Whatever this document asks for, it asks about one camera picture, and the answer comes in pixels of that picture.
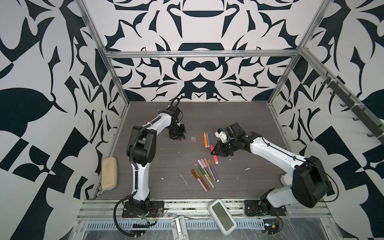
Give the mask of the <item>pink red highlighter pen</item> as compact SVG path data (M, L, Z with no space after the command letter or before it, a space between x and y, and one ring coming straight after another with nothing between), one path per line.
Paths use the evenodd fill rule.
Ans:
M215 164L218 165L219 160L218 160L217 156L214 154L214 147L212 144L210 144L210 148L211 148L211 155L214 157Z

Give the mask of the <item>blue highlighter pen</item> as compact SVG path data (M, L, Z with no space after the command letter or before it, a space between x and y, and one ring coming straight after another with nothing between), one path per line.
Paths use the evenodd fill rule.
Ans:
M211 144L210 144L210 138L209 138L209 133L208 133L208 131L206 131L205 134L206 134L207 148L209 148L209 147L211 146Z

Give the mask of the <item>orange highlighter pen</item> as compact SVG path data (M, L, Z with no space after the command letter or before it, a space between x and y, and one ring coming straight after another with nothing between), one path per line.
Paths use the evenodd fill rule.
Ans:
M208 141L207 141L207 133L204 132L204 144L205 144L205 148L208 148Z

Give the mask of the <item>gold cap beige marker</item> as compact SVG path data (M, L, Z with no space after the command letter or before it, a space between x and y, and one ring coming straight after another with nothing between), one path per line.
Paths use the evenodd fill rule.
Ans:
M206 165L207 165L207 169L209 170L209 172L210 172L210 174L211 174L211 177L212 177L213 181L216 181L216 178L215 178L215 176L214 176L214 174L213 174L213 171L212 171L212 169L211 169L210 162L209 162L208 159L206 159L206 158L204 158L204 161L205 161L205 163L206 163Z

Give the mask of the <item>pink cap green marker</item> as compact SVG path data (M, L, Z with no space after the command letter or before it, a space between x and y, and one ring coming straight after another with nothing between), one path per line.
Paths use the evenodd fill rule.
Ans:
M211 174L210 174L209 170L207 169L207 165L206 165L204 159L201 159L201 160L203 162L203 165L206 167L206 170L207 170L208 174L210 175L210 178L212 179Z

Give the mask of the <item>purple highlighter pen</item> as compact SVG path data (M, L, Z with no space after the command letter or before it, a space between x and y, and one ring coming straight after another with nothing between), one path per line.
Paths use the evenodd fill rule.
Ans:
M220 179L219 179L219 177L218 177L218 175L216 173L216 170L215 170L214 165L212 164L211 160L208 160L208 163L210 164L210 168L211 168L211 171L213 173L213 176L214 176L216 182L219 182Z

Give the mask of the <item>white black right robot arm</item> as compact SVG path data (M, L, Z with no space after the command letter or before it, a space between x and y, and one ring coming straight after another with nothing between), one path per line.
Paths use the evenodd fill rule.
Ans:
M238 150L247 151L264 158L292 178L292 183L272 189L261 197L262 213L296 203L313 208L333 189L331 177L322 162L314 156L306 158L291 153L266 140L261 134L246 133L238 123L218 129L215 136L218 142L211 151L213 156L228 157Z

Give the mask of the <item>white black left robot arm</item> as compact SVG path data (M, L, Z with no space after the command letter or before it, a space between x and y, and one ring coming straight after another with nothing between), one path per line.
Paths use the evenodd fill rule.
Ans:
M185 125L180 123L182 111L177 106L168 106L158 115L142 126L134 126L127 146L127 156L133 169L133 190L128 198L130 205L141 211L149 208L150 164L155 158L157 136L165 129L169 131L171 140L185 138Z

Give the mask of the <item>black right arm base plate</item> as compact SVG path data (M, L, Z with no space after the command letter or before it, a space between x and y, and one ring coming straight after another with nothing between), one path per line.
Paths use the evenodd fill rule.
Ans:
M245 200L245 214L255 216L286 216L285 206L275 208L267 200Z

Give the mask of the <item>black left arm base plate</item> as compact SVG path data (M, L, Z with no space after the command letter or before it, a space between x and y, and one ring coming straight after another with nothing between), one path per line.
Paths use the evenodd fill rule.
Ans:
M122 217L157 217L163 212L164 207L164 201L137 201L133 199L124 203Z

